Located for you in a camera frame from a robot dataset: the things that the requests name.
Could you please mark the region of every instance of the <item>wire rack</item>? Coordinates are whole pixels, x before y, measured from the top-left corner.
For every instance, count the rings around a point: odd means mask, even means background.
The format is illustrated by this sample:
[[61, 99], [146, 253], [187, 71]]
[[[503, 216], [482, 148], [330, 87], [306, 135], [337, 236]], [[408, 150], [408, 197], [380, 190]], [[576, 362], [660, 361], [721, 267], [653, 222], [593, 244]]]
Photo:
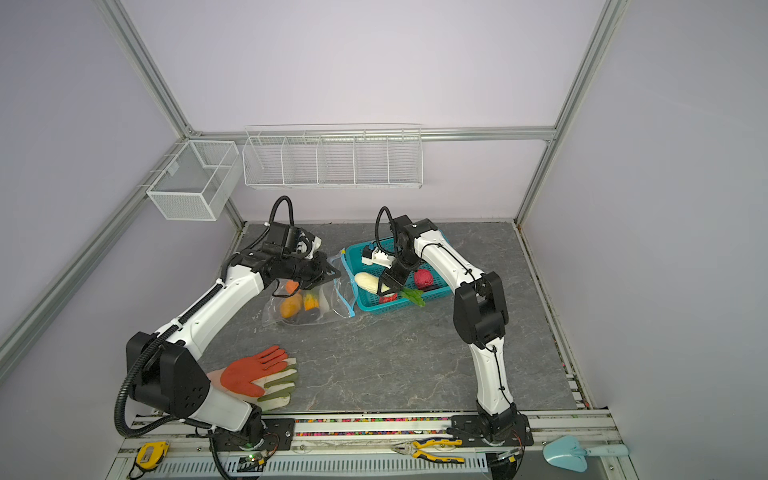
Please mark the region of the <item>wire rack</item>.
[[243, 174], [233, 141], [189, 140], [147, 195], [168, 220], [216, 220]]
[[246, 127], [246, 185], [257, 189], [422, 186], [424, 159], [418, 128], [338, 127], [301, 131], [287, 130], [290, 126], [286, 130]]

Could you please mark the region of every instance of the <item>tape measure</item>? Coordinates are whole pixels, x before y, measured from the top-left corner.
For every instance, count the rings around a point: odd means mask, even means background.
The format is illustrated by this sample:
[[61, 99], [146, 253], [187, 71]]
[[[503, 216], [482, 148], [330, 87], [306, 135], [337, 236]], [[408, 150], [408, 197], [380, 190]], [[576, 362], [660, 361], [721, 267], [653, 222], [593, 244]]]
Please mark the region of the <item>tape measure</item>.
[[[139, 453], [136, 454], [134, 460], [134, 466], [131, 471], [128, 472], [128, 478], [130, 480], [137, 480], [141, 478], [145, 473], [155, 470], [165, 458], [165, 454], [168, 453], [167, 442], [152, 442], [145, 443], [143, 447], [139, 449]], [[141, 474], [138, 477], [131, 476], [131, 473], [138, 468]]]

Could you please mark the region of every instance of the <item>gray marble tabletop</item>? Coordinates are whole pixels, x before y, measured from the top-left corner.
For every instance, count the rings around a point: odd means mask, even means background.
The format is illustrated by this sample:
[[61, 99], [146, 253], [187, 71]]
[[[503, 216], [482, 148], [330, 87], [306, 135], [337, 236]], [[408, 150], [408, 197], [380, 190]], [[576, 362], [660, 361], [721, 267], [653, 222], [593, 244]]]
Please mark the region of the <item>gray marble tabletop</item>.
[[[467, 260], [502, 278], [509, 310], [505, 367], [524, 410], [576, 407], [544, 310], [510, 223], [441, 223]], [[373, 238], [373, 225], [305, 225], [329, 256]], [[243, 244], [262, 227], [249, 227]], [[453, 298], [382, 315], [308, 326], [265, 326], [266, 292], [246, 304], [216, 335], [200, 364], [206, 372], [280, 345], [300, 378], [285, 412], [475, 410], [477, 382], [468, 346], [453, 326]]]

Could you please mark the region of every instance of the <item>white wall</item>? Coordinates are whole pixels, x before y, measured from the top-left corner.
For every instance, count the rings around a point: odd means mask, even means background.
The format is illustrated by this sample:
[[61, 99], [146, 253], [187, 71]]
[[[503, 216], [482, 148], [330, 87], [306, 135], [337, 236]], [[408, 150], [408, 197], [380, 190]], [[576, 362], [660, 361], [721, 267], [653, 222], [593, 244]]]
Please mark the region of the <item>white wall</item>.
[[3, 2], [0, 337], [174, 141], [92, 2]]
[[126, 0], [192, 125], [552, 125], [604, 0]]
[[630, 4], [524, 225], [640, 478], [765, 478], [768, 4]]
[[[120, 448], [114, 399], [125, 343], [183, 312], [213, 283], [233, 229], [144, 209], [0, 386], [3, 478], [104, 478]], [[136, 406], [129, 400], [127, 418]]]
[[233, 199], [246, 220], [266, 220], [289, 195], [297, 220], [373, 222], [382, 205], [413, 219], [513, 218], [544, 153], [539, 140], [425, 142], [424, 186], [346, 190], [254, 190], [238, 185]]

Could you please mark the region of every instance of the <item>pliers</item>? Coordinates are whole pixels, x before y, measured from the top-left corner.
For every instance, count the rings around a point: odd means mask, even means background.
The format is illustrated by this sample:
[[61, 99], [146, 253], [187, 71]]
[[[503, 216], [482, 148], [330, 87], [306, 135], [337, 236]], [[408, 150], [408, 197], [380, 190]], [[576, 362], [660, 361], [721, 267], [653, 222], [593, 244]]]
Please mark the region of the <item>pliers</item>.
[[429, 453], [422, 452], [421, 449], [426, 447], [432, 447], [435, 445], [461, 445], [461, 440], [451, 439], [427, 439], [423, 440], [424, 443], [419, 442], [407, 442], [399, 443], [392, 447], [392, 450], [403, 455], [411, 455], [413, 458], [423, 458], [428, 462], [434, 463], [464, 463], [464, 459], [461, 457], [435, 457]]

